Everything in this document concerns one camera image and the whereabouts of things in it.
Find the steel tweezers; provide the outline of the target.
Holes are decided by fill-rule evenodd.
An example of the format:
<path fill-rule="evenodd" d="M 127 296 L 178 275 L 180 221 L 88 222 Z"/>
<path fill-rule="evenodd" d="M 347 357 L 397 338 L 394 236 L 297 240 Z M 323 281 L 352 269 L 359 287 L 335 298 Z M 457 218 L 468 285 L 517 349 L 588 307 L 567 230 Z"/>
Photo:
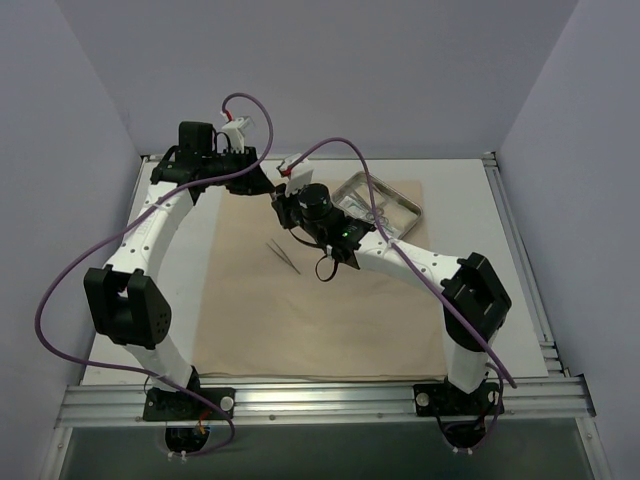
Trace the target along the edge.
<path fill-rule="evenodd" d="M 290 267 L 297 275 L 300 275 L 300 270 L 296 267 L 286 252 L 280 247 L 280 245 L 273 239 L 267 241 L 265 245 L 288 267 Z"/>

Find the metal instrument tray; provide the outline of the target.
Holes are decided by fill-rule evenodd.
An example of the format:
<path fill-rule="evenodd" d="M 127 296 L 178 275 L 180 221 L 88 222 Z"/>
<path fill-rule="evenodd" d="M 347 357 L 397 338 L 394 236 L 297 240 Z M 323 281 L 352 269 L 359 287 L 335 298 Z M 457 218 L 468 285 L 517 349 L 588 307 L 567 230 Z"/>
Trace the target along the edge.
<path fill-rule="evenodd" d="M 376 212 L 383 230 L 390 237 L 404 239 L 423 215 L 422 185 L 415 180 L 384 182 L 371 176 Z M 364 171 L 352 175 L 331 194 L 335 206 L 350 216 L 374 224 L 369 184 Z"/>

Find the beige cloth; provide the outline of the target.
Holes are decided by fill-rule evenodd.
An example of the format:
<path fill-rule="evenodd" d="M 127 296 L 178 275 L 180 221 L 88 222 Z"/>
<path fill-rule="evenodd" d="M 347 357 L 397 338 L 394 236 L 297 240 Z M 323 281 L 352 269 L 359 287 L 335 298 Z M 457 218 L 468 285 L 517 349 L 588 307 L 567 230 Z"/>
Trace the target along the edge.
<path fill-rule="evenodd" d="M 224 194 L 193 362 L 212 376 L 440 380 L 442 309 L 427 291 L 334 267 L 280 227 L 268 197 Z"/>

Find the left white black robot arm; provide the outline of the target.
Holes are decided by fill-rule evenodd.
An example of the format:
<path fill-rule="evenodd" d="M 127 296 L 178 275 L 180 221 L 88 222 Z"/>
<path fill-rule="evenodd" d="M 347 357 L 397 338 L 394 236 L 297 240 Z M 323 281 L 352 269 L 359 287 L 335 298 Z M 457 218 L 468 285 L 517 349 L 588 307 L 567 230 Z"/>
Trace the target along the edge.
<path fill-rule="evenodd" d="M 204 122 L 181 122 L 177 145 L 152 170 L 136 226 L 103 267 L 84 277 L 96 331 L 133 355 L 155 387 L 169 391 L 166 408 L 179 419 L 200 411 L 202 395 L 189 385 L 194 368 L 170 338 L 172 309 L 156 280 L 179 225 L 208 186 L 244 196 L 274 192 L 246 144 L 250 122 L 238 117 L 218 132 Z"/>

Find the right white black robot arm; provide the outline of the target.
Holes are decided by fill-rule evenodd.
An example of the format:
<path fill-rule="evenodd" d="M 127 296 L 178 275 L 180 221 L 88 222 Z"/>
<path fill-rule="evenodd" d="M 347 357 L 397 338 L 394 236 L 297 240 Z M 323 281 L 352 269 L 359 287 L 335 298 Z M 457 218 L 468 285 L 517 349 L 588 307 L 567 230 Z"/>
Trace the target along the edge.
<path fill-rule="evenodd" d="M 336 266 L 387 275 L 432 293 L 443 306 L 448 384 L 444 400 L 455 412 L 480 400 L 487 363 L 499 365 L 492 343 L 512 301 L 489 260 L 478 253 L 465 258 L 440 255 L 388 238 L 373 224 L 334 206 L 325 185 L 312 183 L 287 196 L 280 186 L 271 206 L 286 230 L 302 229 Z"/>

